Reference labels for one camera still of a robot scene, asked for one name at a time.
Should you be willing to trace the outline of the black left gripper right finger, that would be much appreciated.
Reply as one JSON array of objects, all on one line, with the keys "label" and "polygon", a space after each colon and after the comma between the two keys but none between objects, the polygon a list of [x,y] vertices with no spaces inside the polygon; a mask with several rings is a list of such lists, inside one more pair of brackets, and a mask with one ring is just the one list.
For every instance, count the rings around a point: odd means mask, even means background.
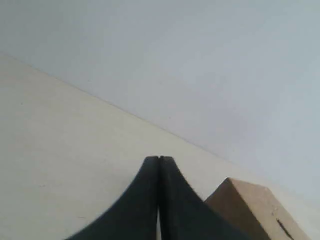
[{"label": "black left gripper right finger", "polygon": [[159,215],[163,240],[247,240],[212,211],[189,185],[174,158],[160,157]]}]

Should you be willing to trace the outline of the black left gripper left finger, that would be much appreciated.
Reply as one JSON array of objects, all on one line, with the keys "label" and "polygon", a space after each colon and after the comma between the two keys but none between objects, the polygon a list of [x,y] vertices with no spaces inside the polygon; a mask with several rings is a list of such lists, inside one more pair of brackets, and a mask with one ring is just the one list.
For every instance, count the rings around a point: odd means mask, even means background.
[{"label": "black left gripper left finger", "polygon": [[147,157],[123,195],[69,240],[155,240],[160,159]]}]

